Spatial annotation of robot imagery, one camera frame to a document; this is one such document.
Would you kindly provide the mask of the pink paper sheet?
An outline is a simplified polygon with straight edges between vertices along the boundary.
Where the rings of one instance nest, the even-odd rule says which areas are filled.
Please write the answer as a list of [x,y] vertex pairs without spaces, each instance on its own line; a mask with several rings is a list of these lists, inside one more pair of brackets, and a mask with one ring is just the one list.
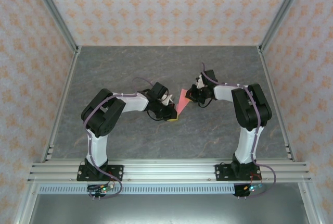
[[177,116],[179,116],[181,112],[185,109],[185,107],[188,105],[188,103],[191,102],[191,100],[186,97],[187,92],[188,91],[186,89],[181,90],[180,98],[176,106]]

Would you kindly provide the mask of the grey metal panel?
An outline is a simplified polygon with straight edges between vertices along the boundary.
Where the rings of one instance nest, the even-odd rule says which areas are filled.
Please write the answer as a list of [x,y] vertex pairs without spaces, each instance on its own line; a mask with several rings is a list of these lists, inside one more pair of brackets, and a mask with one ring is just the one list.
[[309,224],[294,191],[237,200],[232,195],[39,195],[29,224]]

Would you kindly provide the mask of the circuit board with LEDs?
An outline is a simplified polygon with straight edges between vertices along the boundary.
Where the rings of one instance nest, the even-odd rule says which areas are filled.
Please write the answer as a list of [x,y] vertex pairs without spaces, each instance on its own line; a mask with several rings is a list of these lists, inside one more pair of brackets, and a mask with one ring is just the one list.
[[105,183],[105,184],[90,184],[87,186],[87,191],[89,195],[95,199],[101,199],[114,188],[114,184]]
[[250,194],[260,188],[262,188],[263,184],[235,184],[234,185],[234,194],[233,196],[237,198],[247,198]]

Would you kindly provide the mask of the aluminium mounting rail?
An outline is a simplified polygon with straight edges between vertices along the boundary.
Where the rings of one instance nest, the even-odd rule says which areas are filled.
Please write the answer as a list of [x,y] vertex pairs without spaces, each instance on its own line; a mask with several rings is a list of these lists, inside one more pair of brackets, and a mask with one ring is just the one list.
[[[218,159],[111,159],[112,165],[123,165],[122,182],[133,183],[216,183],[215,165]],[[34,163],[28,175],[29,182],[67,183],[76,182],[78,159],[50,159]],[[289,159],[264,160],[261,162],[262,181],[272,183],[308,182],[314,176],[307,163]]]

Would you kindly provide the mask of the aluminium table side rail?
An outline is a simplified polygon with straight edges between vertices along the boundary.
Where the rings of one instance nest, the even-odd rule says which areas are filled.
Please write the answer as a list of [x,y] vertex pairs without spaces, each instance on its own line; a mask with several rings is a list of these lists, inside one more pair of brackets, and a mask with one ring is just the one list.
[[263,51],[261,50],[261,48],[260,48],[259,45],[257,46],[257,51],[258,51],[258,54],[260,56],[260,60],[261,60],[262,66],[263,66],[263,70],[265,72],[265,76],[266,76],[266,79],[267,79],[268,87],[270,89],[271,97],[272,97],[274,108],[275,108],[275,111],[276,111],[276,116],[277,116],[278,121],[279,121],[281,132],[283,134],[284,143],[289,145],[289,147],[291,149],[292,156],[293,156],[293,160],[292,161],[296,162],[297,158],[294,155],[293,146],[292,146],[292,144],[290,143],[290,140],[289,140],[289,133],[288,133],[288,130],[286,128],[286,124],[285,124],[283,115],[282,115],[281,110],[279,108],[279,104],[278,104],[278,100],[277,100],[277,97],[276,97],[276,93],[274,91],[272,79],[271,79],[271,76],[269,74],[269,70],[268,70],[268,67],[267,67],[267,64],[266,64],[266,61],[265,61],[265,58],[264,58]]
[[42,155],[41,161],[40,161],[41,163],[45,163],[47,161],[47,156],[49,154],[49,149],[54,146],[54,141],[55,141],[58,129],[59,129],[61,116],[62,116],[63,109],[64,109],[64,106],[65,106],[65,103],[66,103],[66,99],[67,99],[67,96],[68,96],[70,84],[71,84],[72,77],[73,77],[75,67],[76,67],[76,62],[77,62],[78,56],[80,55],[81,49],[82,49],[82,46],[78,46],[76,48],[76,50],[74,51],[74,53],[73,53],[72,61],[71,61],[71,64],[70,64],[70,67],[69,67],[69,70],[68,70],[68,74],[67,74],[67,77],[66,77],[66,80],[65,80],[65,84],[64,84],[63,89],[62,89],[61,99],[59,101],[59,106],[58,106],[58,110],[57,110],[57,113],[56,113],[54,125],[52,127],[50,138],[46,142],[46,146],[43,150],[43,155]]

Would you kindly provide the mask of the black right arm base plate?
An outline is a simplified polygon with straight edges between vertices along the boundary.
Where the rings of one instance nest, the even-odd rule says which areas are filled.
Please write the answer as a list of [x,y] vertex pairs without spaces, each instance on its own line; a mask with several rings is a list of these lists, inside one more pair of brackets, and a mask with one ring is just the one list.
[[240,165],[232,164],[215,165],[216,181],[260,181],[262,180],[260,167],[250,163]]

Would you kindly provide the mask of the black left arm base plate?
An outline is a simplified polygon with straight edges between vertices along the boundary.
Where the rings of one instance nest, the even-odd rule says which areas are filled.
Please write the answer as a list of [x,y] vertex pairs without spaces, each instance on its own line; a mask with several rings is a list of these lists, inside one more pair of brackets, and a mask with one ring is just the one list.
[[[118,180],[122,181],[123,178],[123,165],[107,165],[105,173],[108,173]],[[76,177],[77,181],[109,181],[112,180],[108,175],[101,173],[95,167],[89,168],[86,165],[80,165],[78,169],[78,174]]]

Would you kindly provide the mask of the aluminium frame post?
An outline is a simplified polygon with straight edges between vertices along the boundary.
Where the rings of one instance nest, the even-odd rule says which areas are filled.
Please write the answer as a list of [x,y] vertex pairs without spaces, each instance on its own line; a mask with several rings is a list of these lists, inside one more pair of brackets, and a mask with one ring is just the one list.
[[262,42],[258,45],[258,52],[263,54],[265,50],[268,48],[270,42],[272,41],[273,37],[277,33],[281,23],[283,22],[287,12],[289,11],[291,5],[293,4],[294,0],[283,0],[278,12],[276,13],[271,25],[268,28]]
[[50,15],[52,16],[55,24],[57,25],[58,29],[60,30],[62,36],[65,38],[66,43],[68,46],[76,53],[79,49],[79,46],[75,42],[70,30],[68,29],[62,15],[60,14],[56,3],[54,0],[42,0],[46,8],[48,9]]

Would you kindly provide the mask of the aluminium frame leg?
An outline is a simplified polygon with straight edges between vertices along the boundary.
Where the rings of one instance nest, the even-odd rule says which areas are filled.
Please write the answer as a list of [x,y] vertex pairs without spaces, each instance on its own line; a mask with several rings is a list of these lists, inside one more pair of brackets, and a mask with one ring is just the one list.
[[309,224],[322,224],[321,218],[317,211],[312,184],[308,182],[299,182],[298,187]]
[[29,224],[39,194],[40,185],[38,183],[28,184],[20,202],[14,224]]

